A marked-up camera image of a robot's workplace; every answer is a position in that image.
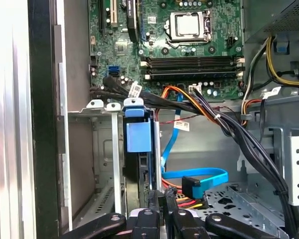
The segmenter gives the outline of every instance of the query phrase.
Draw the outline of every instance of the white pci slot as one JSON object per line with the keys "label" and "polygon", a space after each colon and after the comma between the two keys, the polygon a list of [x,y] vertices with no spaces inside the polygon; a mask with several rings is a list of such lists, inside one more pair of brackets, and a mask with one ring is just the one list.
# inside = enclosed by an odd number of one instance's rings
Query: white pci slot
{"label": "white pci slot", "polygon": [[111,26],[118,27],[117,0],[111,0]]}

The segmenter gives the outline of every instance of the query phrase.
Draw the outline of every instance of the cable tie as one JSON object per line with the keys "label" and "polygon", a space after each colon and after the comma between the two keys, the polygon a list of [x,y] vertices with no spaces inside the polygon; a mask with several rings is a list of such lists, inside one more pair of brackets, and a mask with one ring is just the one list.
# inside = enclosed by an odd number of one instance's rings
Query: cable tie
{"label": "cable tie", "polygon": [[280,196],[280,195],[288,195],[288,191],[274,191],[274,195]]}
{"label": "cable tie", "polygon": [[218,118],[220,118],[220,114],[217,114],[217,115],[214,117],[214,120],[217,120]]}

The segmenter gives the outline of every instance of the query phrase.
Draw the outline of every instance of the white label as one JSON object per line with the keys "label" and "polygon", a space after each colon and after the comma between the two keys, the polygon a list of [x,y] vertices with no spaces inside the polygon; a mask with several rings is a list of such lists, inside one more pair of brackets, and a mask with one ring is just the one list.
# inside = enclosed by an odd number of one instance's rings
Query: white label
{"label": "white label", "polygon": [[130,89],[128,97],[129,98],[138,98],[140,96],[141,90],[142,90],[142,86],[139,86],[137,83],[133,83],[131,85],[131,89]]}
{"label": "white label", "polygon": [[148,24],[156,24],[156,16],[148,16]]}
{"label": "white label", "polygon": [[175,121],[174,128],[177,128],[177,129],[183,130],[183,131],[189,131],[189,123],[182,121],[182,120]]}

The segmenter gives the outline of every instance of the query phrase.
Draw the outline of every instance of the black ram slot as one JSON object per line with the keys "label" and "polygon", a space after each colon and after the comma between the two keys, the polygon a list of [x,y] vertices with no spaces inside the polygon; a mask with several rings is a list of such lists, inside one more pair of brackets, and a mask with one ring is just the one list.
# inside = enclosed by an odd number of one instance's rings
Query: black ram slot
{"label": "black ram slot", "polygon": [[148,66],[142,74],[150,76],[152,81],[175,81],[176,79],[196,80],[198,78],[236,78],[244,67],[236,66],[236,57],[180,57],[180,58],[144,58]]}
{"label": "black ram slot", "polygon": [[99,31],[105,35],[105,15],[104,15],[104,0],[99,0]]}
{"label": "black ram slot", "polygon": [[171,82],[171,81],[197,81],[197,80],[214,80],[215,78],[234,79],[238,71],[213,71],[213,72],[197,72],[197,71],[182,71],[177,72],[151,72],[150,81]]}

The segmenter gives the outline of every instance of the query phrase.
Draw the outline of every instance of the cable label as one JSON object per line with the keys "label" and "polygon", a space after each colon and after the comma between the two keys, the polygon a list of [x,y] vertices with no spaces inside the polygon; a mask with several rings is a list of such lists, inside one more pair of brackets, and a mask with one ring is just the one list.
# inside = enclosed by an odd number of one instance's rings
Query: cable label
{"label": "cable label", "polygon": [[129,91],[129,98],[138,98],[140,96],[140,93],[142,91],[142,86],[138,85],[137,83],[133,83],[131,85],[131,89]]}
{"label": "cable label", "polygon": [[189,123],[182,120],[175,121],[174,128],[189,132]]}

